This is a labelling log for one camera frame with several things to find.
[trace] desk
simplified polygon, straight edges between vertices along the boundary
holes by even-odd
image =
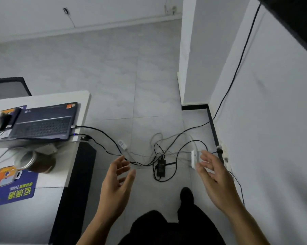
[[[78,103],[74,125],[84,125],[90,102],[88,91],[3,99],[0,100],[0,110],[22,105],[34,108],[69,102]],[[75,133],[81,132],[80,128],[75,130]],[[62,142],[56,154],[54,169],[49,174],[39,174],[32,198],[0,206],[0,243],[73,244],[81,234],[82,215],[84,216],[96,151],[87,143],[77,142],[79,140],[79,136],[74,136],[70,141]],[[0,149],[0,155],[5,151],[6,149]],[[0,168],[14,164],[11,156],[9,151],[0,159],[2,161],[8,158],[0,163]],[[87,163],[82,165],[84,157]],[[84,210],[75,212],[76,204]],[[13,220],[7,217],[9,212]],[[81,220],[81,223],[77,224],[77,228],[69,227],[76,235],[73,239],[67,239],[69,235],[62,226],[70,225],[66,221],[71,212],[78,215],[77,220]]]

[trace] person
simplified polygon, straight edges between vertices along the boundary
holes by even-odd
[[[237,243],[268,245],[256,221],[243,206],[232,176],[218,157],[202,151],[200,158],[203,161],[196,164],[196,171],[211,201],[229,219]],[[98,210],[77,245],[105,244],[111,226],[129,200],[136,176],[135,169],[130,169],[129,161],[124,160],[124,156],[110,165],[102,183]],[[119,175],[128,171],[126,177],[118,179]],[[119,244],[225,244],[213,222],[194,204],[189,188],[182,189],[180,200],[178,223],[168,223],[161,213],[150,211],[133,223],[129,234]]]

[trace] hand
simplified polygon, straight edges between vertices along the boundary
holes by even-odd
[[[201,153],[200,158],[204,162],[197,163],[196,170],[211,201],[227,216],[242,210],[244,206],[238,196],[233,178],[225,166],[218,157],[208,151],[203,150]],[[214,174],[207,172],[205,168],[214,171]]]
[[[120,156],[113,161],[101,186],[100,201],[95,218],[101,222],[113,224],[123,213],[129,201],[136,171],[133,169],[126,177],[119,175],[130,170],[129,161]]]

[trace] person's left hand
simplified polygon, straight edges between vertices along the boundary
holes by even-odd
[[[133,169],[126,177],[117,177],[131,169],[129,161],[120,156],[113,161],[101,186],[100,201],[95,218],[113,224],[123,213],[129,201],[136,171]]]

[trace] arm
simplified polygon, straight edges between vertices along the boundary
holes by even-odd
[[[136,171],[127,177],[118,176],[130,170],[129,161],[120,156],[110,165],[101,186],[98,210],[77,245],[104,245],[111,226],[123,213],[130,197]]]
[[[207,151],[200,156],[204,162],[197,163],[208,196],[229,219],[239,245],[270,245],[254,218],[243,206],[237,194],[232,176],[218,157]]]

